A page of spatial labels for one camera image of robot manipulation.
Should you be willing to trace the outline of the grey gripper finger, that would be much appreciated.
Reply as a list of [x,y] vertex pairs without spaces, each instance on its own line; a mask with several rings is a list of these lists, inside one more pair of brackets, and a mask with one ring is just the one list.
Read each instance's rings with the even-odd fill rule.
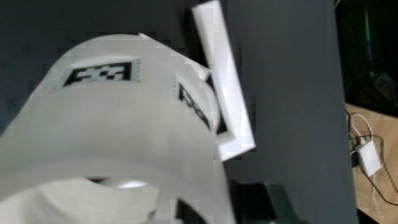
[[298,217],[283,187],[264,182],[228,182],[235,224],[308,224]]

